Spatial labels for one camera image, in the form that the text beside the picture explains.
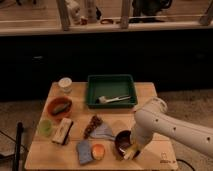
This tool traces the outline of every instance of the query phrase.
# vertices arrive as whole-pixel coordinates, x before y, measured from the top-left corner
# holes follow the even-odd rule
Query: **plastic tray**
[[[114,98],[130,95],[130,99],[100,104],[100,96]],[[89,108],[131,108],[136,105],[137,96],[131,75],[89,75],[87,84],[86,103]]]

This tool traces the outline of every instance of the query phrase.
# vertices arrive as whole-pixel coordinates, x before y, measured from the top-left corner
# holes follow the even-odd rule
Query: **cable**
[[[4,133],[3,131],[0,130],[0,133],[1,133],[2,135],[4,135],[5,137],[9,138],[10,140],[12,140],[13,142],[16,143],[16,140],[15,140],[14,138],[10,137],[9,135],[7,135],[6,133]],[[22,147],[25,151],[29,152],[29,150],[27,149],[27,147],[25,147],[24,145],[21,144],[21,147]]]
[[[184,164],[186,164],[188,167],[190,167],[192,169],[192,171],[196,171],[195,168],[188,163],[187,161],[183,160],[183,159],[176,159],[178,162],[183,162]]]

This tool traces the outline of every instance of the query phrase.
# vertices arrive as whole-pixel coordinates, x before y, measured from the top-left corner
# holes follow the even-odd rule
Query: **black object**
[[[68,129],[68,131],[67,131],[67,134],[66,134],[66,136],[64,137],[64,141],[63,141],[62,145],[65,145],[65,144],[66,144],[67,139],[68,139],[68,136],[69,136],[70,129],[72,128],[73,124],[74,124],[74,122],[72,121],[71,124],[70,124],[70,127],[69,127],[69,129]]]
[[[164,22],[162,20],[158,20],[156,19],[155,17],[149,17],[149,18],[140,18],[140,17],[136,17],[136,18],[131,18],[129,19],[129,23],[140,23],[140,22],[143,22],[143,23],[153,23],[153,22]]]
[[[7,155],[7,156],[0,154],[0,163],[10,161],[13,158],[14,158],[14,154],[10,154],[10,155]]]
[[[101,16],[102,16],[101,11],[99,10],[98,7],[96,7],[96,18],[97,18],[97,20],[100,20],[100,19],[101,19]]]
[[[195,171],[195,168],[187,161],[185,161],[183,159],[177,159],[177,162],[182,162],[182,163],[186,164],[190,169],[192,169],[192,171]]]
[[[19,170],[19,160],[20,160],[20,147],[21,147],[21,135],[24,131],[23,124],[19,122],[17,124],[17,131],[16,131],[16,144],[15,144],[15,156],[13,158],[13,170],[12,171],[18,171]]]
[[[45,99],[64,75],[85,82],[91,74],[131,74],[158,92],[213,87],[211,28],[27,34],[0,37],[0,101]]]
[[[141,14],[146,16],[156,16],[162,9],[167,9],[172,5],[173,0],[133,0],[133,17],[140,17]],[[155,17],[149,17],[143,22],[156,22]]]
[[[17,2],[18,5],[22,5],[21,2],[20,2],[20,0],[16,0],[16,2]]]

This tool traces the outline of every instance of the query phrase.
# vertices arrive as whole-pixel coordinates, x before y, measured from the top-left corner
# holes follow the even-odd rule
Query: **paper cup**
[[[40,135],[49,137],[52,133],[52,122],[48,119],[44,119],[39,122],[37,131]]]
[[[58,85],[64,93],[71,92],[72,80],[69,77],[64,77],[59,80]]]

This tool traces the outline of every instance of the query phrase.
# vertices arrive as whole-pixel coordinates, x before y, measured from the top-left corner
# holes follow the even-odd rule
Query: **wall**
[[[2,100],[45,98],[63,76],[132,74],[157,91],[213,86],[212,29],[0,38]]]

